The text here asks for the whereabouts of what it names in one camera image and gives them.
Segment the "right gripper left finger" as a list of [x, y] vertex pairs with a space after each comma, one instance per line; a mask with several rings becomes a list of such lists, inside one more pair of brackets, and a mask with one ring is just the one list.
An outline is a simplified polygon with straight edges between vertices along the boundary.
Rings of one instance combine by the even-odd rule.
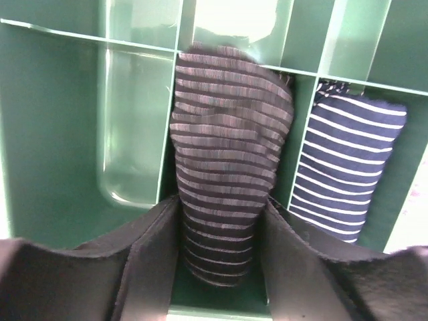
[[176, 196], [72, 250], [1, 241], [2, 320], [165, 320], [179, 256]]

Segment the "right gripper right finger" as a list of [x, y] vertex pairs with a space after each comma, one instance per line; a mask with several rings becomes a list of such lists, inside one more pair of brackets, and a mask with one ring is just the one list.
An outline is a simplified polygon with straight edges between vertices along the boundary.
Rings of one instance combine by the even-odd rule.
[[426, 320], [427, 248], [345, 243], [270, 199], [262, 268], [274, 320]]

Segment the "black pinstriped underwear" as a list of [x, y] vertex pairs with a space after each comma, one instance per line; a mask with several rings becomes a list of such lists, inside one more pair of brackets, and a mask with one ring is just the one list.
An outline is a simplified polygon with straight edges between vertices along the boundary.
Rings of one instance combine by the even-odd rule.
[[177, 57], [169, 132], [183, 259], [207, 284], [236, 286], [252, 265], [294, 119], [291, 82], [230, 45], [195, 42]]

